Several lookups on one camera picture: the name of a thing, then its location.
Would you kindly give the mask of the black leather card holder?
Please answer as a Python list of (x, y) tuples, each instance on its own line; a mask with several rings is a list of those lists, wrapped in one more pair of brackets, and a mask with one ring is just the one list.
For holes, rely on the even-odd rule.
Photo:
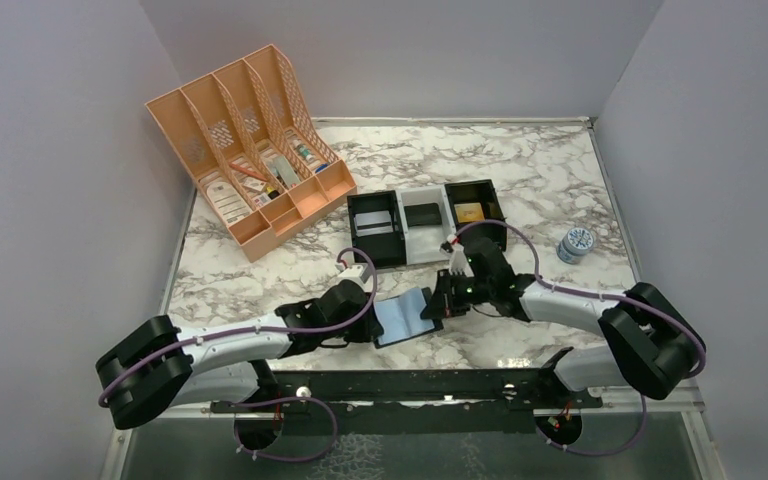
[(429, 288), (412, 288), (396, 297), (376, 300), (373, 308), (383, 332), (374, 340), (377, 349), (440, 331), (441, 320), (423, 319), (431, 298)]

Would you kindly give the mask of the silver grey credit card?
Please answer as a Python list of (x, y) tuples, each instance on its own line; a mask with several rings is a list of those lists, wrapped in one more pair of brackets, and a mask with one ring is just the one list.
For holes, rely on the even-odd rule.
[(355, 233), (358, 237), (393, 231), (393, 217), (387, 210), (357, 213), (354, 215), (354, 221)]

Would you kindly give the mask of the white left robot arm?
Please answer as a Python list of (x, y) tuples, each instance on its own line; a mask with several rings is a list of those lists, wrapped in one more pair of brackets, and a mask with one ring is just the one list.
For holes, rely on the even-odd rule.
[(322, 296), (219, 327), (183, 328), (166, 314), (152, 317), (103, 354), (95, 369), (98, 404), (127, 430), (158, 417), (186, 384), (236, 364), (309, 353), (374, 315), (375, 292), (342, 280)]

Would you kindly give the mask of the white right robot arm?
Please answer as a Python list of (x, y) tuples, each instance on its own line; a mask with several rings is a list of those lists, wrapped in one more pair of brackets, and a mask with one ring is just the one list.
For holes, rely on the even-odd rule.
[(462, 316), (487, 303), (504, 318), (559, 324), (604, 339), (602, 346), (561, 355), (538, 378), (538, 396), (549, 406), (602, 386), (628, 385), (663, 400), (702, 364), (701, 340), (649, 284), (620, 293), (551, 286), (538, 275), (515, 272), (486, 238), (467, 245), (451, 238), (441, 250), (450, 263), (438, 272), (421, 318)]

